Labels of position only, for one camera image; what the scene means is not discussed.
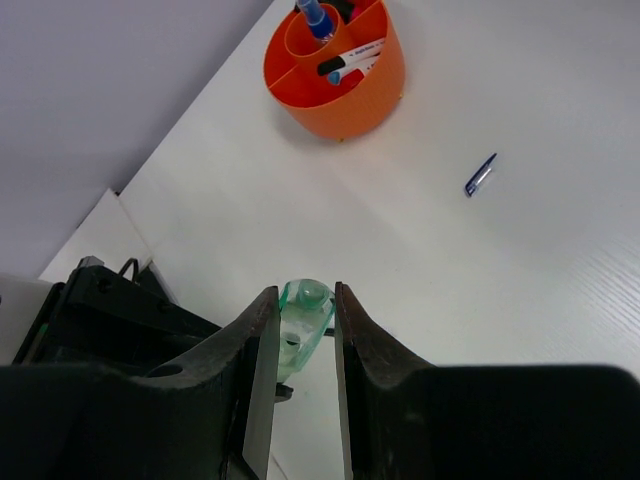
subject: orange container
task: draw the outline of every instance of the orange container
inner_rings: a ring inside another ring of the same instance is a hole
[[[400,42],[382,0],[360,1],[364,11],[348,25],[331,6],[323,8],[337,28],[331,41],[318,48],[302,14],[290,13],[267,47],[264,78],[278,102],[309,131],[344,139],[379,125],[398,103],[405,67]],[[316,73],[319,63],[385,37],[371,72],[355,87],[330,85]]]

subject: orange pen holder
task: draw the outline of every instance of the orange pen holder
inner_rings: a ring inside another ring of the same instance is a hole
[[[307,130],[342,140],[379,125],[402,96],[404,58],[391,17],[382,0],[355,2],[363,12],[345,25],[330,5],[323,8],[336,25],[333,38],[318,47],[302,13],[291,12],[269,42],[264,79],[276,100]],[[379,38],[378,61],[358,85],[331,85],[317,74],[318,64]]]

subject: table surface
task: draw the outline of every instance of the table surface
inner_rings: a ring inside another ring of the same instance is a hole
[[[263,84],[292,3],[273,3],[121,195],[181,304],[225,324],[265,286],[341,280],[437,365],[640,373],[640,4],[390,0],[405,97],[338,144]],[[278,463],[342,478],[330,340],[290,383]]]

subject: gray wall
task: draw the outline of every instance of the gray wall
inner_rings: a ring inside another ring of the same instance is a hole
[[[0,0],[0,272],[40,273],[270,2]]]

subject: small plastic bottle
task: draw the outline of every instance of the small plastic bottle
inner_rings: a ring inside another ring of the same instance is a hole
[[[302,279],[285,285],[280,296],[278,383],[304,367],[334,311],[333,292],[324,283]]]
[[[304,14],[309,30],[318,45],[326,45],[336,31],[327,12],[320,6],[318,0],[296,0],[296,3]]]

